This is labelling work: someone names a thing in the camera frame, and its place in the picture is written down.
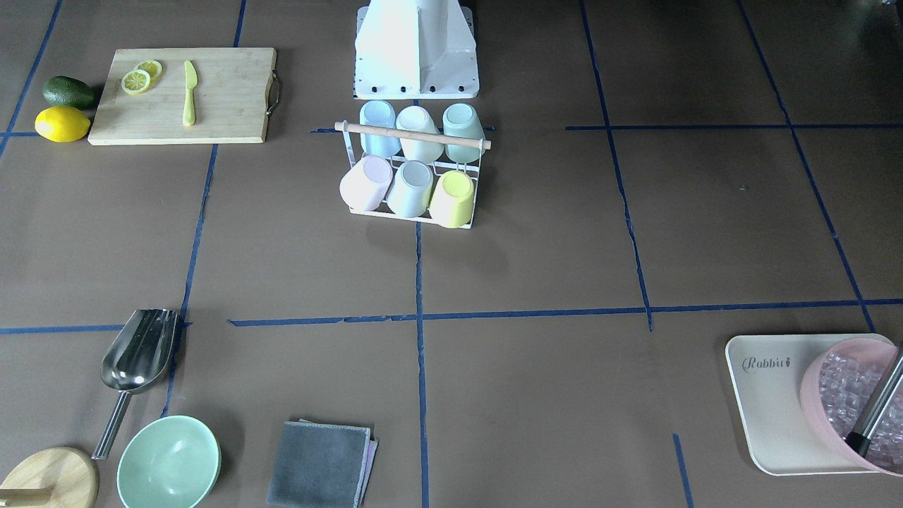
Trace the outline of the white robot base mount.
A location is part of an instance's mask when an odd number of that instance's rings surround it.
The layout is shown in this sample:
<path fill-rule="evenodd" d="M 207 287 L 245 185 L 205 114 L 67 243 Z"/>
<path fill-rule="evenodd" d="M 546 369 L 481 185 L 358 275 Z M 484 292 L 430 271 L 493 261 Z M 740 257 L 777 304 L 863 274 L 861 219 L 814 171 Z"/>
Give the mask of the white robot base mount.
<path fill-rule="evenodd" d="M 458 1 L 371 1 L 357 12 L 357 99 L 473 99 L 474 16 Z"/>

